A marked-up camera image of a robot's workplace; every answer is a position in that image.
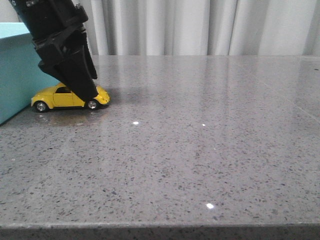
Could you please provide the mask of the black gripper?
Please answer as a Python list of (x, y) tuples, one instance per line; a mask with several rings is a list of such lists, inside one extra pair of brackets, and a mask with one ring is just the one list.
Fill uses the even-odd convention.
[(12, 0), (11, 6), (25, 24), (48, 75), (59, 75), (84, 102), (98, 95), (98, 78), (83, 25), (88, 20), (82, 5), (70, 0)]

